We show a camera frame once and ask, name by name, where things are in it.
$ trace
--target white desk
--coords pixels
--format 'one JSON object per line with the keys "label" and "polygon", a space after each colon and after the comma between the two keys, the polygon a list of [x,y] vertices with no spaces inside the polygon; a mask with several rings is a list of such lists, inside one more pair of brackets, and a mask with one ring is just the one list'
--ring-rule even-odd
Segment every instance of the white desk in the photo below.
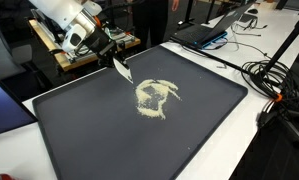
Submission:
{"label": "white desk", "polygon": [[[262,37],[238,36],[238,42],[256,46],[272,56],[299,20],[297,14],[298,12],[290,10],[269,11],[260,9],[258,25],[268,24],[268,27],[264,30],[253,30],[252,33],[260,33]],[[220,63],[192,54],[175,43],[164,43],[163,46],[248,87],[240,73],[232,68],[217,68],[216,66],[221,65]],[[259,52],[248,47],[240,46],[238,51],[235,50],[235,44],[228,44],[217,51],[209,51],[209,53],[237,65],[242,65],[251,60],[263,59]],[[299,37],[280,61],[290,67],[298,53]],[[249,88],[248,95],[219,126],[178,179],[227,180],[257,132],[257,114],[267,102],[268,99]],[[24,104],[33,112],[30,100]],[[22,179],[56,179],[37,124],[0,135],[1,172]]]}

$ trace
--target black tray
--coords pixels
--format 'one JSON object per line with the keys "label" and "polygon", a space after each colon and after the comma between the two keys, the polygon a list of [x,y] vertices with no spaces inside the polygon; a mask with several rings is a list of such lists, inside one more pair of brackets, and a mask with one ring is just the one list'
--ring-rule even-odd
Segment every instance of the black tray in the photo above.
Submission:
{"label": "black tray", "polygon": [[[246,96],[247,89],[158,46],[128,63],[134,85],[115,69],[34,100],[57,177],[165,180],[176,178]],[[145,79],[175,83],[166,120],[136,110],[135,87]]]}

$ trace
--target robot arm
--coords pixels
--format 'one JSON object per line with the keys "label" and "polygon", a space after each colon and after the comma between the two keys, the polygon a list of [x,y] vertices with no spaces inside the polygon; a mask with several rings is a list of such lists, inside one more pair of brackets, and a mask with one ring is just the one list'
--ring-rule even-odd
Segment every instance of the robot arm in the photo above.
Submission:
{"label": "robot arm", "polygon": [[97,27],[93,15],[101,12],[99,5],[91,1],[81,5],[75,0],[29,1],[66,31],[62,45],[64,51],[73,51],[81,44],[86,45],[98,56],[101,66],[116,67],[120,74],[132,82],[128,65],[117,54],[116,42]]}

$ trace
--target person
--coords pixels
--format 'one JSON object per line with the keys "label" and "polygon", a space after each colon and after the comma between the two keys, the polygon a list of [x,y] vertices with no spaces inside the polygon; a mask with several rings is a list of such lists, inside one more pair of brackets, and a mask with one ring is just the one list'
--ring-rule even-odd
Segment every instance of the person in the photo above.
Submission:
{"label": "person", "polygon": [[[168,22],[168,6],[168,0],[144,0],[132,7],[135,36],[141,40],[138,52],[147,49],[149,32],[151,47],[163,42]],[[173,0],[171,10],[176,11],[178,6],[179,0]]]}

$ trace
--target table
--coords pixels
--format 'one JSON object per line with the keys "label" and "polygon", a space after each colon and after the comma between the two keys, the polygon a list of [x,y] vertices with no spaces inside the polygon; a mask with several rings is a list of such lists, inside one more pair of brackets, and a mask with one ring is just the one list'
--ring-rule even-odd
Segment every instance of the table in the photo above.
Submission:
{"label": "table", "polygon": [[[48,51],[60,48],[59,45],[56,44],[50,38],[50,36],[46,33],[46,31],[39,25],[39,23],[36,20],[29,20],[29,25],[34,30],[35,34],[37,34],[39,39],[41,39],[41,41],[48,48]],[[131,48],[131,47],[136,46],[138,44],[140,44],[140,39],[135,38],[134,42],[126,43],[125,48],[128,49],[128,48]],[[88,64],[90,62],[96,61],[98,59],[96,55],[93,55],[93,56],[87,57],[84,60],[80,60],[80,61],[76,61],[74,63],[70,63],[70,61],[67,59],[67,57],[63,54],[60,54],[60,53],[55,54],[54,58],[55,58],[55,60],[57,61],[57,63],[59,64],[59,66],[61,67],[61,69],[64,72],[73,70],[75,68],[78,68],[78,67],[83,66],[85,64]]]}
{"label": "table", "polygon": [[[238,36],[238,42],[252,44],[272,56],[299,20],[298,12],[291,10],[272,11],[259,9],[259,27],[268,24],[264,30],[252,30],[261,37]],[[211,21],[215,25],[219,18]],[[217,68],[221,63],[198,56],[184,50],[179,44],[168,42],[164,47],[246,87],[239,72],[232,68]],[[247,61],[262,60],[262,54],[240,46],[236,51],[235,44],[209,53],[242,65]],[[299,36],[281,57],[290,67],[299,53]],[[248,87],[248,95],[217,128],[209,140],[200,149],[193,160],[179,175],[178,179],[190,180],[227,180],[249,146],[257,132],[256,119],[268,99]],[[32,99],[23,102],[33,112]],[[51,161],[44,146],[38,125],[31,124],[0,135],[0,173],[6,172],[22,179],[54,180],[56,179]]]}

